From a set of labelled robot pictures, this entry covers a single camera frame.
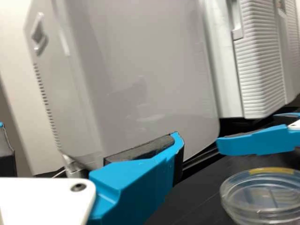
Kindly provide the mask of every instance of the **black surface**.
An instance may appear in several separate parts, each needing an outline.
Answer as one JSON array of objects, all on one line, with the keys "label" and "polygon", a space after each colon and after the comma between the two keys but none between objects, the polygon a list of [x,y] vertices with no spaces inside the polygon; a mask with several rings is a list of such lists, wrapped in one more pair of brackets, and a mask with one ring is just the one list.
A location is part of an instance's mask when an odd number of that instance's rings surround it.
[{"label": "black surface", "polygon": [[173,186],[175,186],[178,182],[180,182],[182,177],[183,153],[184,153],[184,146],[175,155]]},{"label": "black surface", "polygon": [[266,155],[223,157],[176,185],[146,225],[233,225],[223,210],[219,188],[229,176],[258,167],[300,169],[300,151]]},{"label": "black surface", "polygon": [[299,119],[297,115],[274,115],[274,125],[286,124],[287,126],[291,123],[296,122]]},{"label": "black surface", "polygon": [[[35,175],[35,177],[48,177],[48,178],[51,178],[51,177],[53,177],[54,175],[60,173],[63,170],[65,170],[65,168],[61,167],[60,169],[58,169],[56,171],[37,174],[37,175]],[[66,178],[66,177],[67,177],[66,172],[63,172],[63,173],[61,173],[60,175],[57,176],[57,178]]]},{"label": "black surface", "polygon": [[[300,108],[297,107],[283,107],[277,110],[273,115],[281,113],[299,113]],[[230,119],[220,119],[220,137],[233,135],[237,133],[245,133],[253,130],[258,130],[261,128],[266,128],[269,126],[274,126],[278,124],[286,124],[289,122],[289,118],[274,118],[273,115],[268,116],[267,118],[259,120],[247,120],[244,118],[230,118]]]},{"label": "black surface", "polygon": [[211,146],[208,149],[204,149],[201,155],[194,157],[191,160],[185,161],[183,163],[183,173],[181,181],[189,178],[193,174],[199,172],[203,168],[213,164],[224,156],[218,152],[216,146]]},{"label": "black surface", "polygon": [[16,177],[15,152],[10,148],[5,133],[5,128],[0,128],[0,177]]}]

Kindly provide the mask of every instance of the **petri dish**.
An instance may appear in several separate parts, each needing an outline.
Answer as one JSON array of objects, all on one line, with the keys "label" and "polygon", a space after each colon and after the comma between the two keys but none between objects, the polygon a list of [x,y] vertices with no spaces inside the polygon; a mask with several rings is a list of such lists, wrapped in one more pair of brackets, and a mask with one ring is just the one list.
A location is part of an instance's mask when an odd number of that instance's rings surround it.
[{"label": "petri dish", "polygon": [[240,225],[300,225],[300,172],[264,167],[237,173],[220,187],[221,203]]}]

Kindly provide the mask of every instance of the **screw hole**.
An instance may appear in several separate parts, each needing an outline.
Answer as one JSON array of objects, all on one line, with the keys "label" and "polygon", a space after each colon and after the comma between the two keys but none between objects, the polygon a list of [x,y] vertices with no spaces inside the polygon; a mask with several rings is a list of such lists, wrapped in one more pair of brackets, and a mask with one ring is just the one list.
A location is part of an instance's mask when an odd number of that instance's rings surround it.
[{"label": "screw hole", "polygon": [[79,183],[79,184],[75,184],[71,187],[71,191],[74,192],[78,192],[78,191],[82,191],[86,188],[85,184]]}]

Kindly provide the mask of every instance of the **black tabletop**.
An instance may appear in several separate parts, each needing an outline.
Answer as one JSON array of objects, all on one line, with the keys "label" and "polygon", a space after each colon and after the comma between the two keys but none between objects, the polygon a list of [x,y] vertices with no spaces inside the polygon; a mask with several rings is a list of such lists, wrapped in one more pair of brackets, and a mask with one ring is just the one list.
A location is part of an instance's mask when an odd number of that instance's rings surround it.
[{"label": "black tabletop", "polygon": [[300,151],[223,157],[177,184],[146,225],[233,225],[222,208],[219,188],[229,176],[248,169],[280,166],[300,169]]}]

